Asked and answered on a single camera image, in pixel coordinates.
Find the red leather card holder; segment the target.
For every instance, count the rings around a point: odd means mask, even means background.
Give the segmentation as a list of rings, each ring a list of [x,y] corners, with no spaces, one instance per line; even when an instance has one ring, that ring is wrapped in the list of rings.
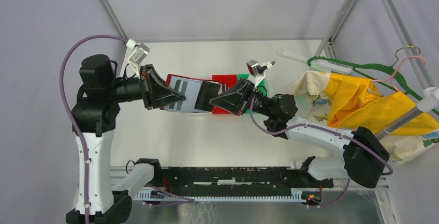
[[[185,95],[186,100],[164,106],[161,110],[181,113],[208,113],[196,112],[194,109],[202,81],[215,82],[213,80],[190,78],[176,74],[167,75],[166,85]]]

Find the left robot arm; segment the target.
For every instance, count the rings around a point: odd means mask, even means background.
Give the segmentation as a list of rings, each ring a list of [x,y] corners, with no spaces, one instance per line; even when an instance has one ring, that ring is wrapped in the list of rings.
[[[137,78],[117,77],[115,63],[104,54],[85,58],[79,70],[82,85],[69,113],[80,158],[78,201],[66,214],[67,223],[124,223],[133,199],[148,184],[164,178],[157,159],[140,158],[120,183],[111,184],[110,156],[120,104],[141,100],[146,109],[159,109],[185,100],[168,87],[152,65]]]

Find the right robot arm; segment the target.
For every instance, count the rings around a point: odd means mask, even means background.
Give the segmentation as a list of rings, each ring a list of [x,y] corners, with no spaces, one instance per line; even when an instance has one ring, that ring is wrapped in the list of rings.
[[[297,115],[294,95],[265,96],[247,79],[240,79],[229,90],[209,101],[215,107],[242,115],[259,113],[267,117],[255,126],[274,137],[296,140],[323,148],[334,157],[308,157],[300,167],[299,181],[306,187],[330,178],[347,178],[365,188],[375,188],[379,179],[393,172],[389,153],[372,131],[336,129],[310,122]]]

